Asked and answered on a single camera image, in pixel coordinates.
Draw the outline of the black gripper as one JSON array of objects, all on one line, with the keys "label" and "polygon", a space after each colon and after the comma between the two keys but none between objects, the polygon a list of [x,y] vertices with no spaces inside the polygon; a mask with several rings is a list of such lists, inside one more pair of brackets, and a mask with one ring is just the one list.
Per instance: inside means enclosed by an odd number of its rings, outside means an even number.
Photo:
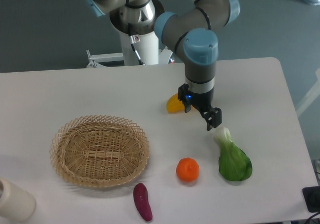
[{"label": "black gripper", "polygon": [[222,123],[222,110],[211,106],[213,95],[214,88],[205,93],[192,92],[188,84],[183,84],[178,88],[178,99],[182,101],[185,113],[191,110],[191,106],[196,108],[206,121],[207,131],[217,128]]}]

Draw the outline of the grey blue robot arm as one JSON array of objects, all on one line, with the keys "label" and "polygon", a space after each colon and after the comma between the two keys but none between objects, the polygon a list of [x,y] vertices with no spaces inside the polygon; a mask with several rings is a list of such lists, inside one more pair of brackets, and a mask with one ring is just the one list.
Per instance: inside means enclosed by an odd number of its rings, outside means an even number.
[{"label": "grey blue robot arm", "polygon": [[122,46],[120,54],[89,55],[91,65],[119,58],[127,66],[167,64],[176,56],[185,69],[178,89],[185,111],[197,109],[208,129],[221,124],[221,109],[211,105],[219,55],[215,32],[239,16],[239,0],[192,0],[194,8],[181,16],[165,11],[159,0],[85,1],[96,16],[109,15]]}]

